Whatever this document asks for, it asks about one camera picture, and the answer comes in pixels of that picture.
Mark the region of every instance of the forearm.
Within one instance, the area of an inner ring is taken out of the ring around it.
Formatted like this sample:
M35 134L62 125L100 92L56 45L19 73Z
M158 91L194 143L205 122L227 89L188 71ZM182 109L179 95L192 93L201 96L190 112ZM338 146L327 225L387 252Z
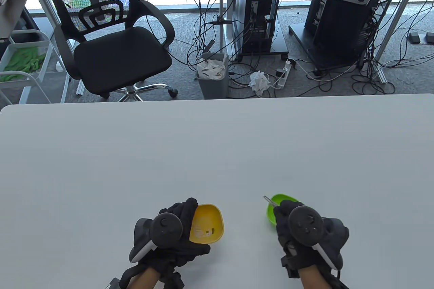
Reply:
M324 280L316 265L299 270L299 275L304 289L331 289Z
M127 289L154 289L160 274L152 268L132 278Z

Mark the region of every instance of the chair wheel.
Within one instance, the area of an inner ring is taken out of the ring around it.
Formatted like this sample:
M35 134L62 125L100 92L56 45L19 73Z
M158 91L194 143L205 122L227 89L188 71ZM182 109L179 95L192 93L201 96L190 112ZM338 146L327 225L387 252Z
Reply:
M177 89L173 89L173 90L168 90L167 91L170 95L170 97L175 98L176 96L178 96L178 90Z

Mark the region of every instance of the black glove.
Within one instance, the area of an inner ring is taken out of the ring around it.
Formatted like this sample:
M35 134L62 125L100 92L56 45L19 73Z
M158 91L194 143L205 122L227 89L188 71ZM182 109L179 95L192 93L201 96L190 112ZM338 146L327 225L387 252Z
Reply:
M290 261L290 269L292 270L292 273L289 274L289 276L297 278L298 272L296 272L296 270L312 265L325 264L327 266L324 259L316 250L314 250L312 247L307 247L303 244L300 244L292 237L290 233L288 217L296 207L302 205L304 204L301 202L284 200L281 202L279 207L274 208L278 240L283 247L285 254L287 255L282 259L282 264L284 262L288 263Z
M126 270L119 281L121 289L126 289L131 278L152 267L161 274L161 281L172 278L175 267L185 265L193 261L199 255L210 252L208 244L196 244L190 241L191 222L197 209L197 201L189 198L186 202L175 203L168 209L160 210L160 213L169 212L176 215L182 223L182 235L178 243L170 248L149 251L136 266Z

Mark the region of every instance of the tissue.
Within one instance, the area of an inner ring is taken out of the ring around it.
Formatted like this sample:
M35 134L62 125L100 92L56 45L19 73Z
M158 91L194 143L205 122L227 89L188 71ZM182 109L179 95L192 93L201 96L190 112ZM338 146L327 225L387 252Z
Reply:
M223 62L218 60L203 60L197 64L197 74L202 79L222 80L226 74L226 54Z
M256 71L250 75L249 86L259 96L270 87L270 82L264 75L264 72Z

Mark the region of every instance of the chrome chair base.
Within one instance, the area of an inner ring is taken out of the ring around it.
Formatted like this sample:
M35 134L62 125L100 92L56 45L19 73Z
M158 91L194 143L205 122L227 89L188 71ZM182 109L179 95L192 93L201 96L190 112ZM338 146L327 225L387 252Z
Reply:
M143 102L143 99L140 98L141 93L147 92L154 89L167 89L167 92L169 93L170 97L175 98L178 95L178 91L175 88L172 88L164 83L156 83L154 85L149 86L143 86L143 87L136 87L134 86L127 86L125 88L121 88L118 90L115 90L115 92L118 92L120 94L124 94L118 102L126 102L127 100L135 100L136 102Z

